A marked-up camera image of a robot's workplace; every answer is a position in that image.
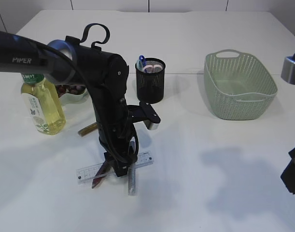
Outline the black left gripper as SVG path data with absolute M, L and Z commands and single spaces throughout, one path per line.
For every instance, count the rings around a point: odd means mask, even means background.
M 100 145 L 105 149 L 104 167 L 113 168 L 117 177 L 128 174 L 138 160 L 138 136 L 132 122 L 125 92 L 91 91 Z M 135 157 L 129 163 L 114 157 Z

